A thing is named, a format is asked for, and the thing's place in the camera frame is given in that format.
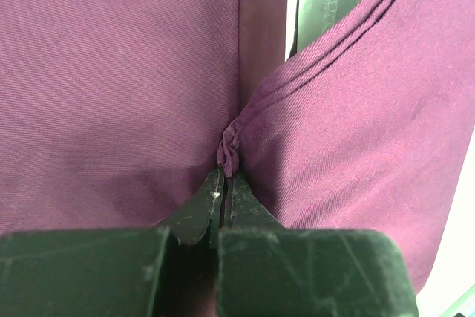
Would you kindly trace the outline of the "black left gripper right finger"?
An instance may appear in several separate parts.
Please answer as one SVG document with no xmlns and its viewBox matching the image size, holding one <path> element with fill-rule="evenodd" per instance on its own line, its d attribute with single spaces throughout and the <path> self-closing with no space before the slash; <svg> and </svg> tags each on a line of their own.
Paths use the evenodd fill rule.
<svg viewBox="0 0 475 317">
<path fill-rule="evenodd" d="M 220 316 L 417 316 L 402 254 L 365 229 L 287 229 L 252 194 L 227 182 L 218 238 Z"/>
</svg>

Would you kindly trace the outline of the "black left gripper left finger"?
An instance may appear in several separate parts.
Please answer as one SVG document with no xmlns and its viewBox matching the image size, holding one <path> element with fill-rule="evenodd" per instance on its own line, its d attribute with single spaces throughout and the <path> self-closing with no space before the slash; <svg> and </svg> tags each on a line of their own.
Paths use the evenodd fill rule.
<svg viewBox="0 0 475 317">
<path fill-rule="evenodd" d="M 1 238 L 3 316 L 213 316 L 225 176 L 162 223 Z"/>
</svg>

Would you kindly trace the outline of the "purple cloth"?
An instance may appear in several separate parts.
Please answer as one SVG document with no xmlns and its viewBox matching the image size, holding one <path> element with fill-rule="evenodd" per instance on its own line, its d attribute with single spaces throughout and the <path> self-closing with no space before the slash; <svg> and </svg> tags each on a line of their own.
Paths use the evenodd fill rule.
<svg viewBox="0 0 475 317">
<path fill-rule="evenodd" d="M 287 0 L 1 0 L 1 238 L 153 227 L 213 169 L 287 229 L 365 229 L 416 295 L 474 129 L 474 0 L 361 0 L 284 59 Z"/>
</svg>

